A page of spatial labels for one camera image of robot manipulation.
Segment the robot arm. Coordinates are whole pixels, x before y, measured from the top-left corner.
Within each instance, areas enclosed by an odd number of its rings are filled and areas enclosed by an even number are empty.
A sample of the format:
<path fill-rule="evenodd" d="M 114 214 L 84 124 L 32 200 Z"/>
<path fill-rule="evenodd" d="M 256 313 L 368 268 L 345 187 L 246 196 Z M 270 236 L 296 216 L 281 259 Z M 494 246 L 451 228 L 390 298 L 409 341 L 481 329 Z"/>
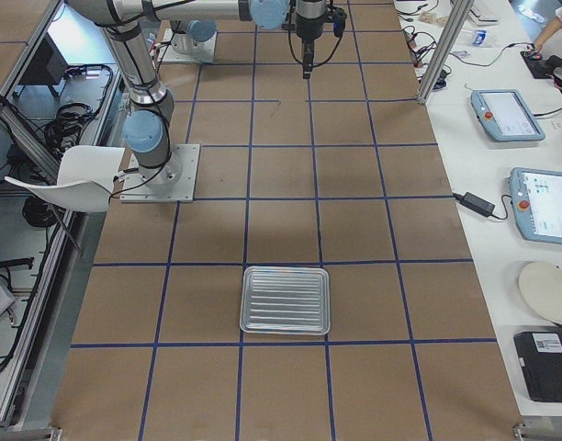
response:
<path fill-rule="evenodd" d="M 294 61 L 302 68 L 302 77 L 309 80 L 314 69 L 328 63 L 340 46 L 347 14 L 333 1 L 239 1 L 241 21 L 253 21 L 259 28 L 283 28 Z M 331 53 L 322 62 L 315 62 L 315 41 L 325 24 L 332 24 L 337 39 Z"/>
<path fill-rule="evenodd" d="M 148 110 L 160 120 L 160 137 L 152 159 L 135 152 L 139 166 L 154 175 L 171 162 L 170 118 L 174 99 L 161 82 L 140 22 L 240 20 L 250 21 L 249 1 L 71 1 L 69 5 L 100 28 L 129 91 L 133 112 Z"/>

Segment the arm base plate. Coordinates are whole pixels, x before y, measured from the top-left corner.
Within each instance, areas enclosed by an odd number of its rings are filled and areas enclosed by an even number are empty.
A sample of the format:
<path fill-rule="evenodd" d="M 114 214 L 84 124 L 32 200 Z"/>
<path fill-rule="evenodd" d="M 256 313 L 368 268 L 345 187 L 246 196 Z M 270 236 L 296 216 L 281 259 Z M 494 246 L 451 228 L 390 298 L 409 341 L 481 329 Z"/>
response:
<path fill-rule="evenodd" d="M 145 168 L 127 174 L 119 199 L 124 203 L 192 202 L 199 155 L 199 144 L 172 144 L 171 158 L 161 173 L 154 179 L 154 171 Z"/>
<path fill-rule="evenodd" d="M 168 28 L 163 35 L 163 46 L 158 61 L 167 64 L 213 63 L 217 32 L 206 41 L 196 41 L 187 34 L 174 34 Z"/>

